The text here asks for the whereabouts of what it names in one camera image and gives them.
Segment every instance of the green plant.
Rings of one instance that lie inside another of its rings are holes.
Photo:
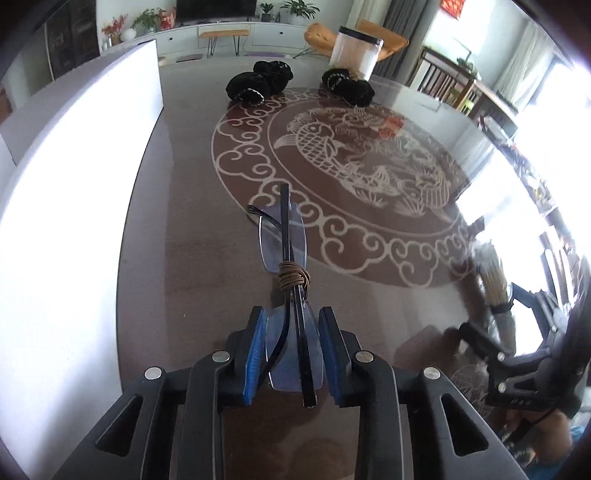
[[[281,6],[281,9],[289,10],[292,15],[304,17],[308,20],[315,18],[316,14],[320,11],[320,8],[312,4],[307,4],[304,0],[288,0]]]
[[[262,8],[263,13],[269,13],[271,10],[273,10],[273,7],[275,7],[275,5],[273,4],[260,4],[259,7]]]
[[[131,25],[135,27],[136,25],[142,25],[146,30],[151,30],[153,28],[158,27],[158,23],[160,22],[160,12],[162,9],[156,10],[155,8],[147,8],[143,12],[141,12],[134,20],[134,23]]]

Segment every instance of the dark cabinet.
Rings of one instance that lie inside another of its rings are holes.
[[[47,20],[47,52],[55,79],[100,55],[95,0],[70,0]]]

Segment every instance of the triangular cutout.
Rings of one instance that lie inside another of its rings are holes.
[[[474,452],[481,452],[488,448],[488,442],[484,435],[478,430],[470,417],[462,410],[451,395],[443,395],[441,403],[447,425],[452,434],[453,450],[457,456],[469,455]]]
[[[100,451],[120,457],[124,457],[129,453],[142,402],[142,397],[134,397],[129,401],[115,421],[97,440],[96,447]]]

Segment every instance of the black fuzzy object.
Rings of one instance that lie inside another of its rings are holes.
[[[271,89],[271,95],[276,95],[285,90],[287,84],[294,77],[290,66],[279,60],[258,61],[255,63],[253,71],[265,77]]]
[[[267,80],[254,72],[243,72],[236,75],[228,86],[226,93],[232,102],[243,102],[257,106],[265,101],[271,93]]]
[[[346,69],[332,69],[322,76],[322,83],[331,92],[354,106],[368,106],[375,91],[365,80],[353,80]]]

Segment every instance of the gray curtain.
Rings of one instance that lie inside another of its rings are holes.
[[[406,83],[416,64],[425,36],[439,10],[439,0],[392,0],[384,27],[407,38],[409,45],[379,62],[374,73]]]

